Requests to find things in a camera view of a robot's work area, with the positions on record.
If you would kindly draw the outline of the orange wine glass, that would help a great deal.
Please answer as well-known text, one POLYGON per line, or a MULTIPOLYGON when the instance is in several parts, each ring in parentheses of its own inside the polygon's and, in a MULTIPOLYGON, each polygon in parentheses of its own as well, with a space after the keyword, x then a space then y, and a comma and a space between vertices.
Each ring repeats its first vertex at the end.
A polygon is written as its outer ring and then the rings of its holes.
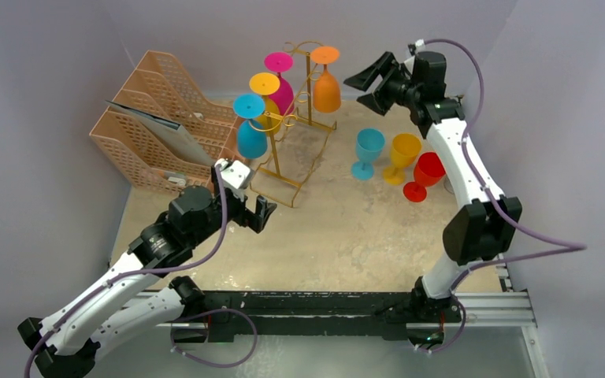
POLYGON ((340 85, 329 71, 329 66, 339 58, 340 52, 333 46, 319 46, 310 55, 315 64, 322 66, 312 93, 313 106, 320 113, 334 113, 341 106, 340 85))

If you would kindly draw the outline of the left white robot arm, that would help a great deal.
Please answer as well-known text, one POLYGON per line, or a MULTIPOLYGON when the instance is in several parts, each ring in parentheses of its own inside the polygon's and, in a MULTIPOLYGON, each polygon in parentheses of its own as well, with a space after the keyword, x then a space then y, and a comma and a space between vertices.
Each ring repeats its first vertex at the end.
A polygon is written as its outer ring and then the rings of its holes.
POLYGON ((44 377, 84 377, 115 347, 169 321, 209 322, 230 313, 246 319, 256 332, 244 312, 208 306, 206 294, 187 276, 178 276, 144 303, 126 303, 170 273, 207 262, 218 252, 230 222, 259 233, 276 208, 258 196, 250 210, 240 188, 222 183, 212 191, 184 188, 81 295, 47 317, 29 317, 18 325, 30 350, 24 376, 37 368, 44 377))

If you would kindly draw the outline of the red wine glass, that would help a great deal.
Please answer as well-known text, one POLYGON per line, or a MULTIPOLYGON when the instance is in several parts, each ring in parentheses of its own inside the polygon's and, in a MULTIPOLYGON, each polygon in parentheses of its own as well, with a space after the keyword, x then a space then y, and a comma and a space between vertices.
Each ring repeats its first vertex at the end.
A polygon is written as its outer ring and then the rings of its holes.
POLYGON ((427 188, 436 185, 446 175, 439 156, 434 152, 423 153, 414 166, 414 180, 403 187, 403 195, 410 202, 423 202, 427 188))

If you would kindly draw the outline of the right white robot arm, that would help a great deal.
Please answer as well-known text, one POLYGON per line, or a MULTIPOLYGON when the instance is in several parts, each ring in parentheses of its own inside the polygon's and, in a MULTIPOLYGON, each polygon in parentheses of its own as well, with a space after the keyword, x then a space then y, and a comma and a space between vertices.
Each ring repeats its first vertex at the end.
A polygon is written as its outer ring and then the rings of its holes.
POLYGON ((439 157, 454 189, 458 212, 442 234, 444 253, 430 272, 416 281, 410 296, 413 315, 428 321, 451 306, 451 296, 462 274, 497 261, 514 237, 522 213, 518 198, 507 197, 490 179, 470 137, 461 103, 446 95, 447 59, 439 52, 423 51, 403 63, 383 53, 361 72, 344 80, 359 91, 357 101, 380 115, 397 104, 439 157))

